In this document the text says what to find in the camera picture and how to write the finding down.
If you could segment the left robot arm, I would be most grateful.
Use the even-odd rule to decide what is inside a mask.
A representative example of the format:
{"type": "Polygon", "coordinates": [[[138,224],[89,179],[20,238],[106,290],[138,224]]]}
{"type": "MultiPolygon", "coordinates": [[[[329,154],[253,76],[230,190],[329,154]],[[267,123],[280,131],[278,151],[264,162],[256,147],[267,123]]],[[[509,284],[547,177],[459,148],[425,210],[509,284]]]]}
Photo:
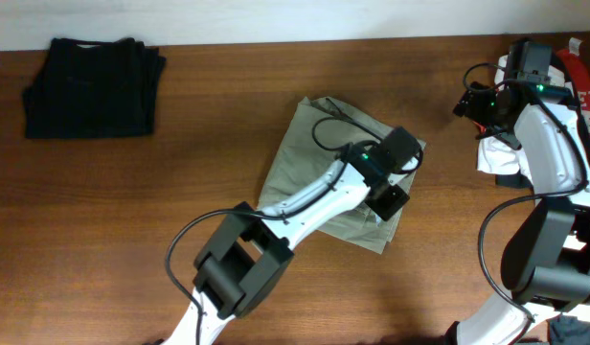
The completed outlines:
{"type": "Polygon", "coordinates": [[[214,343],[229,322],[267,297],[293,260],[295,247],[329,220],[360,204],[390,219],[409,199],[393,175],[415,172],[422,157],[420,147],[349,144],[323,175],[283,201],[259,210],[242,202],[191,220],[171,241],[164,261],[171,282],[190,302],[167,344],[214,343]],[[193,287],[186,288],[172,271],[171,257],[190,230],[214,217],[223,220],[196,255],[193,287]]]}

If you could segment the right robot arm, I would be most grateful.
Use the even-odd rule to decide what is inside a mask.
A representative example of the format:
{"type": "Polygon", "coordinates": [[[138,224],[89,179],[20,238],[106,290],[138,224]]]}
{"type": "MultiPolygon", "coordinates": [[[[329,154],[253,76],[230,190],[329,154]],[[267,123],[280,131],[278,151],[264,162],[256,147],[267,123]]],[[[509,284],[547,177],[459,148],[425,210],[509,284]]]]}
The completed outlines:
{"type": "Polygon", "coordinates": [[[522,109],[513,132],[528,159],[536,205],[504,249],[501,280],[447,344],[515,344],[565,314],[590,322],[590,163],[578,100],[564,87],[509,81],[522,109]]]}

